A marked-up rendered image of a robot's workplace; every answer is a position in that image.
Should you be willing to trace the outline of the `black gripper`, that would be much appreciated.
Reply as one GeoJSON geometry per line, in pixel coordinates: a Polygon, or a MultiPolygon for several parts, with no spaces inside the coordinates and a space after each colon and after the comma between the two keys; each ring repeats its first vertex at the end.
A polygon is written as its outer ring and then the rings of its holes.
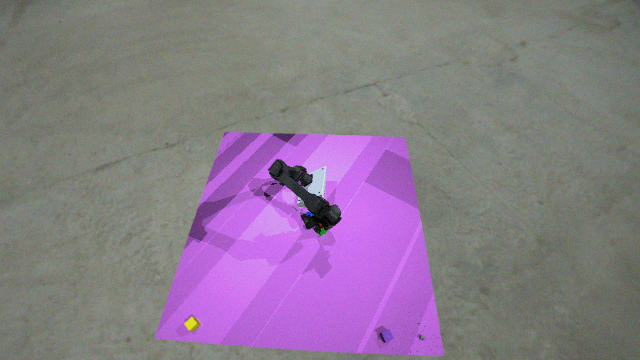
{"type": "MultiPolygon", "coordinates": [[[[340,211],[338,205],[336,205],[336,204],[332,205],[331,208],[333,208],[341,216],[341,211],[340,211]]],[[[305,216],[305,217],[303,217],[303,221],[304,221],[305,226],[306,226],[307,229],[311,229],[313,227],[319,226],[319,223],[318,223],[319,218],[316,217],[315,215],[313,215],[313,216],[310,216],[310,215],[305,216]]]]}

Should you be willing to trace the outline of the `small yellow block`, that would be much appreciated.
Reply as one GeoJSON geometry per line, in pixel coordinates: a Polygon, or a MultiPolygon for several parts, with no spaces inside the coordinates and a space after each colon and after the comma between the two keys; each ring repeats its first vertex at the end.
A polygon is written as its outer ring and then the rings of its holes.
{"type": "Polygon", "coordinates": [[[195,317],[191,317],[186,321],[185,325],[189,329],[189,331],[193,332],[201,324],[195,317]]]}

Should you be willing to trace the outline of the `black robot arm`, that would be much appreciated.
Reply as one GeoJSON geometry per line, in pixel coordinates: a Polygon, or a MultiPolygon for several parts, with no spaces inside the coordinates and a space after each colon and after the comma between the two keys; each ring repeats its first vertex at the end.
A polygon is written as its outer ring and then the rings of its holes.
{"type": "Polygon", "coordinates": [[[313,174],[308,174],[306,170],[307,169],[305,167],[300,165],[295,165],[294,167],[287,166],[281,159],[276,159],[268,169],[269,174],[273,179],[284,184],[304,201],[305,207],[308,208],[308,211],[319,218],[319,223],[322,224],[324,229],[327,231],[337,225],[341,221],[342,217],[333,208],[331,208],[332,206],[327,200],[323,197],[317,196],[316,194],[309,193],[299,183],[297,183],[298,181],[301,181],[305,187],[313,182],[313,174]]]}

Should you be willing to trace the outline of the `purple cube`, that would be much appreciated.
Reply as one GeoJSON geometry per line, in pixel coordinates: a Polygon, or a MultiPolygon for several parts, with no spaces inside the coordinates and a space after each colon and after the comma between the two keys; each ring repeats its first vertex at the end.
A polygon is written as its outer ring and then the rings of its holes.
{"type": "Polygon", "coordinates": [[[381,334],[381,338],[382,338],[384,343],[394,339],[392,334],[391,334],[391,332],[390,332],[390,329],[384,330],[384,332],[382,332],[380,334],[381,334]]]}

